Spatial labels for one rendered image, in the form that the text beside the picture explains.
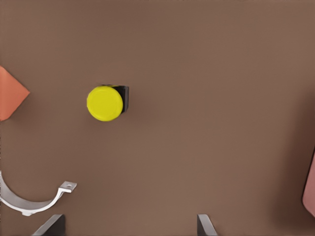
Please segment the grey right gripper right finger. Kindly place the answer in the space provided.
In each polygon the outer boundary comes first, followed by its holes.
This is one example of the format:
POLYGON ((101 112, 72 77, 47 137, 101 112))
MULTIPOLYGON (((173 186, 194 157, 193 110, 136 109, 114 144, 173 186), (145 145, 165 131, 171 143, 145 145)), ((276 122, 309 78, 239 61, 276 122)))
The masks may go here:
POLYGON ((206 214, 197 215, 197 236, 218 236, 209 216, 206 214))

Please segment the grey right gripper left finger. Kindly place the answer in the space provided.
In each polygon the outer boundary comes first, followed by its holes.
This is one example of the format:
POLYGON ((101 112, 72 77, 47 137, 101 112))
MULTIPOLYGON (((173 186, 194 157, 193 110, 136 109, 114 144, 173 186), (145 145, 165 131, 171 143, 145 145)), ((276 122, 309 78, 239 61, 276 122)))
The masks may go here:
POLYGON ((65 216, 53 215, 32 236, 65 236, 65 216))

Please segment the pink storage box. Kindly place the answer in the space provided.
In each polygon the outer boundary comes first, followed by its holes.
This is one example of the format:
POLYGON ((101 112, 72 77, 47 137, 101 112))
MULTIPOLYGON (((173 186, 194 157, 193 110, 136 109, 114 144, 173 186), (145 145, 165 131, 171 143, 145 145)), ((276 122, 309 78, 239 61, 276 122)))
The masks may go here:
POLYGON ((315 150, 306 179, 302 203, 305 209, 315 218, 315 150))

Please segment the yellow push button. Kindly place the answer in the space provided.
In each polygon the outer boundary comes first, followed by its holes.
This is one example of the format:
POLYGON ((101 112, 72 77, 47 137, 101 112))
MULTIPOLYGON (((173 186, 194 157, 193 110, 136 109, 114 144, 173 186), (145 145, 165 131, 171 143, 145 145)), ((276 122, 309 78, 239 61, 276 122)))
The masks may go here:
POLYGON ((115 120, 128 110, 128 105, 128 86, 101 85, 94 88, 87 97, 89 113, 100 121, 115 120))

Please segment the silver pipe clamp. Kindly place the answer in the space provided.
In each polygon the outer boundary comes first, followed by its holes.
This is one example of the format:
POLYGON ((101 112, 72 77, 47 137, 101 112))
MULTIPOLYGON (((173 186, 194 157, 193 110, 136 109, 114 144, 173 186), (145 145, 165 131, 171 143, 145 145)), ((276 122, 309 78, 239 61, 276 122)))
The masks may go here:
POLYGON ((64 193, 72 193, 77 183, 65 181, 57 190, 54 198, 43 201, 33 202, 23 199, 16 195, 5 183, 0 171, 0 199, 9 208, 21 212, 23 216, 31 216, 35 213, 46 211, 51 208, 62 197, 64 193))

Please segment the orange block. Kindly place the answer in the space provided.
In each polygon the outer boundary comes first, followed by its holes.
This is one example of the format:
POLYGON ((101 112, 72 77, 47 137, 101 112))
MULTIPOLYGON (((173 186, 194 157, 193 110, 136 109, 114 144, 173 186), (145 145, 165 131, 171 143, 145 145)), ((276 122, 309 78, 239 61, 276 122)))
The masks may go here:
POLYGON ((27 88, 0 66, 0 121, 9 119, 29 94, 27 88))

